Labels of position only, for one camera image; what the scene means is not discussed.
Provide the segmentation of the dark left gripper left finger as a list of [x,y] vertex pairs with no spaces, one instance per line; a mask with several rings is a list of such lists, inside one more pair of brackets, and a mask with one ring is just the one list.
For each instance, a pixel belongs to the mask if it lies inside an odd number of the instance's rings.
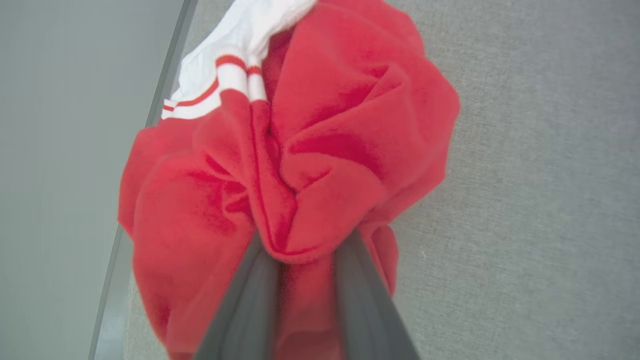
[[270,360],[279,291],[279,265],[254,233],[195,360]]

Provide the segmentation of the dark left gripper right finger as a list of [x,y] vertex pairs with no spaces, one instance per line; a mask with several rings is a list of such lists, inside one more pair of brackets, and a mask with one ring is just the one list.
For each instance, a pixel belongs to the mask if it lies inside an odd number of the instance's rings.
[[345,360],[420,358],[357,228],[334,252],[334,276]]

